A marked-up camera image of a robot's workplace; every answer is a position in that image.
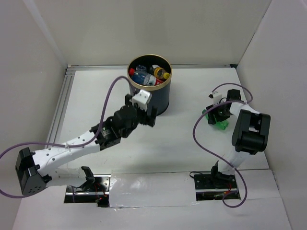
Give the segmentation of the clear bottle blue label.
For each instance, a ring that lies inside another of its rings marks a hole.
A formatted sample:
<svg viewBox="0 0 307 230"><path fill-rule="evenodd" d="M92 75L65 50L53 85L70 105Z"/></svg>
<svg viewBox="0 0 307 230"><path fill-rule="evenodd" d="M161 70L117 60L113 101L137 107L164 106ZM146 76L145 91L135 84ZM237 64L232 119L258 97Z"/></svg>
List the clear bottle blue label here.
<svg viewBox="0 0 307 230"><path fill-rule="evenodd" d="M144 65L137 65L135 68L129 69L131 79L140 85L147 85L150 79L150 74L147 72L147 67Z"/></svg>

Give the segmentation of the small bottle yellow cap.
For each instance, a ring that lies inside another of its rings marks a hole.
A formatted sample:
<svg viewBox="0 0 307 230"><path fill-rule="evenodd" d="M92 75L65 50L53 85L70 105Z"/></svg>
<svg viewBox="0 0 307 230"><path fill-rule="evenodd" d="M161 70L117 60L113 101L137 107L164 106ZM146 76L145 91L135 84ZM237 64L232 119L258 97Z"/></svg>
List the small bottle yellow cap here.
<svg viewBox="0 0 307 230"><path fill-rule="evenodd" d="M158 65L152 65L152 73L156 78L164 81L170 77L170 73Z"/></svg>

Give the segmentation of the clear bottle red label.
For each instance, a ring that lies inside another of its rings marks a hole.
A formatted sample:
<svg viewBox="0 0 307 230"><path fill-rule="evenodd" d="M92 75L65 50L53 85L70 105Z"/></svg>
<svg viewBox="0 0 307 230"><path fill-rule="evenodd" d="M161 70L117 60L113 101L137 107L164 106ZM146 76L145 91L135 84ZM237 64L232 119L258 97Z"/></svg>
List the clear bottle red label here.
<svg viewBox="0 0 307 230"><path fill-rule="evenodd" d="M147 85L144 85L144 86L156 86L156 85L160 85L163 83L164 83L163 80L160 80L156 78L154 75L150 74L149 82L147 83Z"/></svg>

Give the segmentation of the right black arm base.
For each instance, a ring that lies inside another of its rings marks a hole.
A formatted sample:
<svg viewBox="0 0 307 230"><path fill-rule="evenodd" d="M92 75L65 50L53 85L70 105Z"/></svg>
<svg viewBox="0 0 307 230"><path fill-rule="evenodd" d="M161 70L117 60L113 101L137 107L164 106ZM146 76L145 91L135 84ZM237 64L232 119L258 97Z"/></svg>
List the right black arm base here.
<svg viewBox="0 0 307 230"><path fill-rule="evenodd" d="M194 180L197 201L240 199L234 175L218 171L218 162L210 172L192 171L189 176Z"/></svg>

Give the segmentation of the green soda bottle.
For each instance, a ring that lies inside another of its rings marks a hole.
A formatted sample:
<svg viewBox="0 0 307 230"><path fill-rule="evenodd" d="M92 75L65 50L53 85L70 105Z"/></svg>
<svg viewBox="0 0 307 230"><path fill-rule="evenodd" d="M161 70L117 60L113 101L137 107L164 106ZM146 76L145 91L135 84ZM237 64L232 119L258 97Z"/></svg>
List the green soda bottle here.
<svg viewBox="0 0 307 230"><path fill-rule="evenodd" d="M216 127L219 130L226 130L226 128L229 126L229 122L227 120L224 120L224 121L221 121L221 122L216 121L216 124L212 125L212 126Z"/></svg>

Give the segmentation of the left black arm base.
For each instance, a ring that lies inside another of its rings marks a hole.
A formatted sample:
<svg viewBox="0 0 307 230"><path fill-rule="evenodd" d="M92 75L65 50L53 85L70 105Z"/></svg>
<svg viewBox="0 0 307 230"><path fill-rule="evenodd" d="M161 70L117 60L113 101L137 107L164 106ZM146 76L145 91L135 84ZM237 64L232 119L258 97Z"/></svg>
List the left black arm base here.
<svg viewBox="0 0 307 230"><path fill-rule="evenodd" d="M111 174L94 174L95 181L90 187L66 187L65 204L96 204L97 207L109 207Z"/></svg>

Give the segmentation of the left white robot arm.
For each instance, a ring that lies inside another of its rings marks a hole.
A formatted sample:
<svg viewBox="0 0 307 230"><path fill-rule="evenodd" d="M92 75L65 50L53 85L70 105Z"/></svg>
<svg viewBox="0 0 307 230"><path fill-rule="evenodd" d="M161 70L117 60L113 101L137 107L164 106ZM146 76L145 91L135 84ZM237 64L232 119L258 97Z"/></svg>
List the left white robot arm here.
<svg viewBox="0 0 307 230"><path fill-rule="evenodd" d="M82 156L98 153L120 143L139 125L155 125L157 108L149 107L152 95L141 90L125 96L125 105L102 125L96 125L84 134L68 141L63 148L51 147L37 151L20 150L15 169L22 195L32 196L51 186L71 186L90 191L95 177L87 166L62 166Z"/></svg>

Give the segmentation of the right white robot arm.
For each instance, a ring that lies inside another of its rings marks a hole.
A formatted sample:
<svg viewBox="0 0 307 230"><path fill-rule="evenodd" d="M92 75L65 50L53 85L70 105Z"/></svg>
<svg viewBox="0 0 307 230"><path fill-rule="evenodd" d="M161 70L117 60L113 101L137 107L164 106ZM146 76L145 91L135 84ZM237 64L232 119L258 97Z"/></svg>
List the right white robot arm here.
<svg viewBox="0 0 307 230"><path fill-rule="evenodd" d="M251 108L241 100L239 90L231 89L227 92L224 104L223 97L218 92L212 92L209 97L212 105L206 110L214 108L207 115L208 124L226 128L226 122L231 116L236 117L236 124L232 134L231 144L234 147L230 153L223 156L211 169L209 182L215 188L235 179L235 169L246 159L263 152L267 147L271 117Z"/></svg>

